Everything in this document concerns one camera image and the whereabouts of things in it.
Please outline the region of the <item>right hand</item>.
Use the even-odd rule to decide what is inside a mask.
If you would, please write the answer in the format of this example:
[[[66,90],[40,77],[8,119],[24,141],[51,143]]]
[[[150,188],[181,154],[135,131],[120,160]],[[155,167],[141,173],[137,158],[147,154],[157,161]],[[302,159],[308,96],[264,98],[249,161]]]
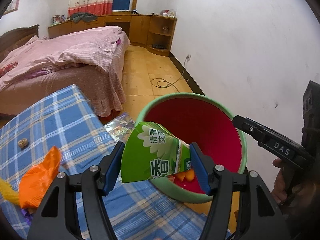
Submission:
[[[277,204],[280,204],[287,199],[287,194],[285,191],[285,181],[282,173],[283,165],[281,159],[274,159],[272,164],[274,167],[279,168],[279,172],[274,181],[274,188],[271,191],[271,194],[274,197],[274,200],[277,202]]]

